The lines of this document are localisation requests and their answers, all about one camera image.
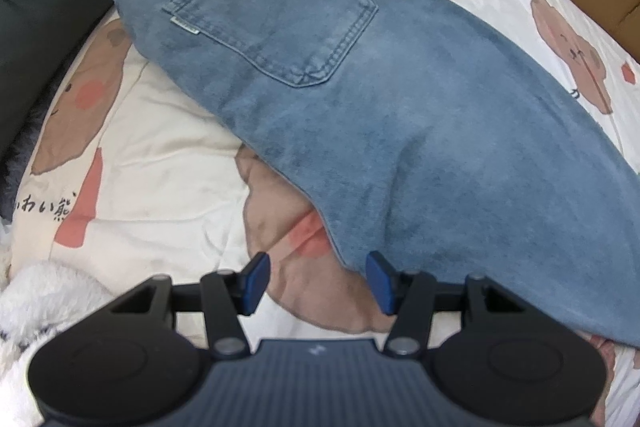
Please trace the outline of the light blue denim shorts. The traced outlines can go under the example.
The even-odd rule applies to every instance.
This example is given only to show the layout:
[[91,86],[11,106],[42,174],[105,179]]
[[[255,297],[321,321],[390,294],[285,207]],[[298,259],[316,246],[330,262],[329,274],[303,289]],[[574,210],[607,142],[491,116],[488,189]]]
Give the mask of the light blue denim shorts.
[[639,341],[639,179],[533,57],[449,0],[115,0],[137,50],[371,251]]

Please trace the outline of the cream bear print bedsheet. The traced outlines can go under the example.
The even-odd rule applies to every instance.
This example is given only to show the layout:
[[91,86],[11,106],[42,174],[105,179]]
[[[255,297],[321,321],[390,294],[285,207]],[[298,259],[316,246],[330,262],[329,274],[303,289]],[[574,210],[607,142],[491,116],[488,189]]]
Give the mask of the cream bear print bedsheet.
[[[639,65],[570,0],[449,0],[541,65],[639,179]],[[11,272],[55,261],[120,294],[154,273],[191,282],[271,258],[245,326],[265,337],[383,339],[362,270],[311,201],[134,45],[114,9],[55,95],[12,212]],[[603,426],[639,421],[639,341],[585,333],[608,362]]]

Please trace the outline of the white fuzzy patterned blanket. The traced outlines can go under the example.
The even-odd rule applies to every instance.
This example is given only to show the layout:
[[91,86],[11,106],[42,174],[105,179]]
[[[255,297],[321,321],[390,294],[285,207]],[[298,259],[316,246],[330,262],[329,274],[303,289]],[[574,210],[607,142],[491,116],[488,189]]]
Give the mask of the white fuzzy patterned blanket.
[[94,277],[55,261],[9,273],[11,225],[1,222],[1,424],[39,426],[27,369],[37,350],[112,300]]

